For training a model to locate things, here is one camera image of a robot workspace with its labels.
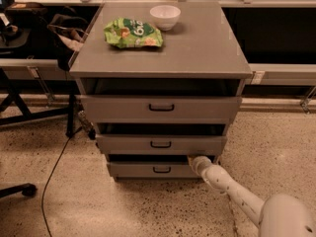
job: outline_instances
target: speckled floor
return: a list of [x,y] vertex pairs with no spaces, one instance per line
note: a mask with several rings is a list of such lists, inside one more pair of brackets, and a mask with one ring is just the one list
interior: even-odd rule
[[[14,108],[2,115],[14,113]],[[222,166],[260,198],[300,198],[316,220],[316,110],[243,105],[228,133]],[[41,194],[67,140],[66,117],[0,127],[0,189],[25,182],[35,197],[0,199],[0,235],[48,236]],[[84,131],[68,143],[46,190],[52,236],[257,236],[228,197],[200,181],[120,181]]]

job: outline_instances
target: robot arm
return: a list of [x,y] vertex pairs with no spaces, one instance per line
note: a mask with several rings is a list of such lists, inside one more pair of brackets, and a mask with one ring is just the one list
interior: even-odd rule
[[260,237],[315,237],[316,228],[305,205],[288,195],[263,201],[238,184],[205,156],[189,157],[193,171],[221,194],[230,195],[258,227]]

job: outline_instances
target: gray cabinet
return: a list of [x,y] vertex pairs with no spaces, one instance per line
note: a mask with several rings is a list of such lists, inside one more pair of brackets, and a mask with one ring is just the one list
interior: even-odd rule
[[161,48],[117,49],[107,22],[150,22],[158,3],[105,4],[70,74],[112,177],[197,178],[187,155],[215,160],[241,103],[249,65],[216,2],[173,3],[182,10]]

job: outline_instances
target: black drawer handle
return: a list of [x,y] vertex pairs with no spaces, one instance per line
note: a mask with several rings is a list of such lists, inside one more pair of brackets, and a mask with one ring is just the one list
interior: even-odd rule
[[162,108],[162,107],[153,107],[151,104],[149,104],[149,110],[152,112],[171,112],[175,109],[175,105],[171,105],[170,107],[167,108]]
[[170,148],[172,145],[171,141],[169,141],[168,144],[166,144],[166,145],[162,145],[162,143],[160,143],[160,145],[159,145],[158,142],[150,141],[150,146],[153,148]]
[[152,171],[154,173],[157,173],[157,174],[168,174],[171,172],[171,167],[168,167],[168,168],[157,168],[157,167],[153,167],[152,168]]

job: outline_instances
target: cabinet top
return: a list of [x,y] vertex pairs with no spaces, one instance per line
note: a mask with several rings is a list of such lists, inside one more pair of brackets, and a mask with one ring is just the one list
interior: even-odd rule
[[[117,18],[151,22],[150,9],[171,4],[180,20],[162,32],[162,47],[119,49],[104,27]],[[248,78],[251,70],[221,7],[213,1],[106,2],[75,59],[74,77]]]

